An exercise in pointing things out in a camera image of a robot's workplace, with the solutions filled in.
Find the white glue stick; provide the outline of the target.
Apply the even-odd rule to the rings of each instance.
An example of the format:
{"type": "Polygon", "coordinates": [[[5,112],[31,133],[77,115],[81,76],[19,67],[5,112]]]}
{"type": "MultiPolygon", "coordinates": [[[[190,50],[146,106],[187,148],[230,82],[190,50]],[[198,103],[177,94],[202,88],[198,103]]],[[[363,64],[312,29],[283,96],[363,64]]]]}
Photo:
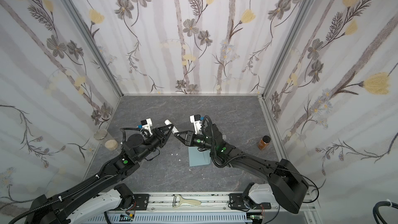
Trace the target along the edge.
{"type": "Polygon", "coordinates": [[[178,133],[179,131],[177,128],[172,124],[170,120],[165,120],[164,123],[169,126],[170,130],[172,131],[173,134],[178,133]]]}

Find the light green envelope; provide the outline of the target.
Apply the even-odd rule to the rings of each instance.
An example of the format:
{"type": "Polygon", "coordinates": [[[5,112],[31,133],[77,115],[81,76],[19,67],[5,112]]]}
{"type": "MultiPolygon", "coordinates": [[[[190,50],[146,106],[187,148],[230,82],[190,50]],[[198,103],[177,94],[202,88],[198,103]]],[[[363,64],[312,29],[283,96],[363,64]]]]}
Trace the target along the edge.
{"type": "Polygon", "coordinates": [[[206,166],[211,163],[209,150],[199,151],[196,147],[189,147],[188,153],[190,167],[206,166]]]}

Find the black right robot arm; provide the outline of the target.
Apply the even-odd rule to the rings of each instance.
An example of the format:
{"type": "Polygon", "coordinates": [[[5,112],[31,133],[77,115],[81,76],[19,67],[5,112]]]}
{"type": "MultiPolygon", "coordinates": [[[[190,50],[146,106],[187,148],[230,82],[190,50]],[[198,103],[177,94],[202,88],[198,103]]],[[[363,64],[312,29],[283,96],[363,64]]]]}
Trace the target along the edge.
{"type": "Polygon", "coordinates": [[[222,134],[214,134],[215,140],[193,131],[176,132],[174,137],[188,147],[209,150],[213,164],[218,168],[233,167],[262,178],[270,185],[276,202],[292,214],[297,214],[304,203],[309,184],[293,164],[249,155],[223,140],[222,134]]]}

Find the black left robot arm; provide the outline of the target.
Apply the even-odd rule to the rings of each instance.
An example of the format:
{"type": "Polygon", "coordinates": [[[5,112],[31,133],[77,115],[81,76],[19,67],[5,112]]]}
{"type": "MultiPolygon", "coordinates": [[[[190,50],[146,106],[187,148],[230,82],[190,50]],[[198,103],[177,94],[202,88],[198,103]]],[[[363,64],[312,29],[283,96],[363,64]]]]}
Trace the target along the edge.
{"type": "Polygon", "coordinates": [[[150,124],[121,128],[120,154],[78,185],[52,197],[36,198],[22,216],[27,224],[82,224],[108,210],[136,205],[133,192],[122,181],[140,168],[140,162],[163,148],[175,132],[173,124],[151,128],[150,124]]]}

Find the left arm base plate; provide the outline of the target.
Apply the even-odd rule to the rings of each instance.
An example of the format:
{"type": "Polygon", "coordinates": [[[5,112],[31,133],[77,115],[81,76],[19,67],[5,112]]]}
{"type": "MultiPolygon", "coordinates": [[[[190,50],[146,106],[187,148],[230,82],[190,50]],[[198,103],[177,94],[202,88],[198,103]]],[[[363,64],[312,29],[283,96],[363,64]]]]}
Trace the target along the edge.
{"type": "Polygon", "coordinates": [[[146,211],[149,203],[149,194],[133,194],[122,199],[120,209],[123,211],[146,211]]]}

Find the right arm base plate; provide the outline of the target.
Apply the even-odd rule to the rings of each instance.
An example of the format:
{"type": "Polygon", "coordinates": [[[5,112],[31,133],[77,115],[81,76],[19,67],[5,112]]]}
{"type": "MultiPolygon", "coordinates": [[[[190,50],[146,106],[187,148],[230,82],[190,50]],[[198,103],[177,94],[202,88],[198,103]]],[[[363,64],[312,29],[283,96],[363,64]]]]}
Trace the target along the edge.
{"type": "Polygon", "coordinates": [[[251,210],[268,210],[271,209],[270,203],[255,203],[248,196],[244,196],[243,193],[231,193],[229,194],[229,203],[228,207],[231,210],[238,210],[248,212],[251,210]]]}

